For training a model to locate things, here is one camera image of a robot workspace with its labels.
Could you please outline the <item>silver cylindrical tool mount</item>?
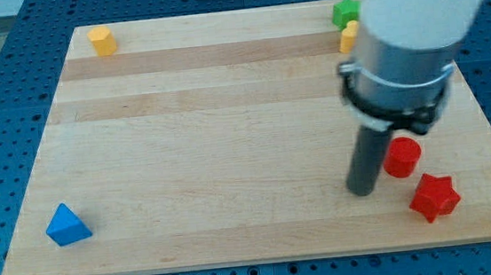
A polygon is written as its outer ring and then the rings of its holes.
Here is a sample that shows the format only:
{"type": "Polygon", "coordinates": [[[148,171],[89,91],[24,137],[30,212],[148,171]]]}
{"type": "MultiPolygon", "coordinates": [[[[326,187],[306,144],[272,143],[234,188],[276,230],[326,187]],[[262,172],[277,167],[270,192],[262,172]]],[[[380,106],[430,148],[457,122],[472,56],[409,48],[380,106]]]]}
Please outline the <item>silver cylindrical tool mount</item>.
{"type": "Polygon", "coordinates": [[[419,50],[387,43],[364,25],[358,31],[350,58],[338,65],[345,103],[372,130],[428,133],[448,101],[459,44],[419,50]]]}

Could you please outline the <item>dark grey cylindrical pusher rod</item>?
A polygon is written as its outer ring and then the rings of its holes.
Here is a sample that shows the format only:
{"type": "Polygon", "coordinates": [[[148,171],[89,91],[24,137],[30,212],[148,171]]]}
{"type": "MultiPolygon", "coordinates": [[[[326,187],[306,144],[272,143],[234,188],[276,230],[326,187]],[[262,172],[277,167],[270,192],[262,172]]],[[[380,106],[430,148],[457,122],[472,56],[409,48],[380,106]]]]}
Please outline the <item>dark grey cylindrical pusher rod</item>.
{"type": "Polygon", "coordinates": [[[350,193],[365,196],[373,192],[392,134],[392,130],[377,131],[364,125],[359,128],[345,180],[350,193]]]}

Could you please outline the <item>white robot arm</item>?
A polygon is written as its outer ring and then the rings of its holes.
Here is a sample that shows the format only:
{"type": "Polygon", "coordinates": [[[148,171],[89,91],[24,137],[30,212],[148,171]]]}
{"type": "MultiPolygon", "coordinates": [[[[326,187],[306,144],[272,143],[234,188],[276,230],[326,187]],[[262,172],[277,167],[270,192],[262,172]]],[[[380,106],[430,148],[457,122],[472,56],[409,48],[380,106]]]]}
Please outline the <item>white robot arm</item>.
{"type": "Polygon", "coordinates": [[[362,0],[356,44],[337,68],[360,121],[350,193],[374,190],[394,131],[423,135],[442,115],[454,57],[481,1],[362,0]]]}

